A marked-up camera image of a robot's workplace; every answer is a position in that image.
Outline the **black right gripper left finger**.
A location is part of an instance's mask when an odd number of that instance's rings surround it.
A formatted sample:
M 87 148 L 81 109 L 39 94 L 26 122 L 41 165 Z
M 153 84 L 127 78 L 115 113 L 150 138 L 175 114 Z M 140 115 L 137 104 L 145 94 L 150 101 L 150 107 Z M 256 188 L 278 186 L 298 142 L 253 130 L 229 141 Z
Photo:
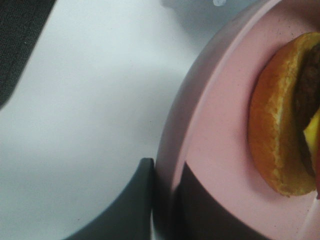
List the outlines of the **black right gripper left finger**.
M 68 240 L 150 240 L 154 160 L 142 158 L 120 195 Z

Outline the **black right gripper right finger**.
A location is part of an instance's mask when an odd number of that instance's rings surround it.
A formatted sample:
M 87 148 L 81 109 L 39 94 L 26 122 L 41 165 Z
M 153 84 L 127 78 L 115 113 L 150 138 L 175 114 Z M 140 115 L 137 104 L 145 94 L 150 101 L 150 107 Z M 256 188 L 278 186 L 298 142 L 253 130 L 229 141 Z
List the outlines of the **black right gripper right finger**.
M 202 187 L 187 164 L 173 205 L 173 240 L 251 240 L 253 232 Z

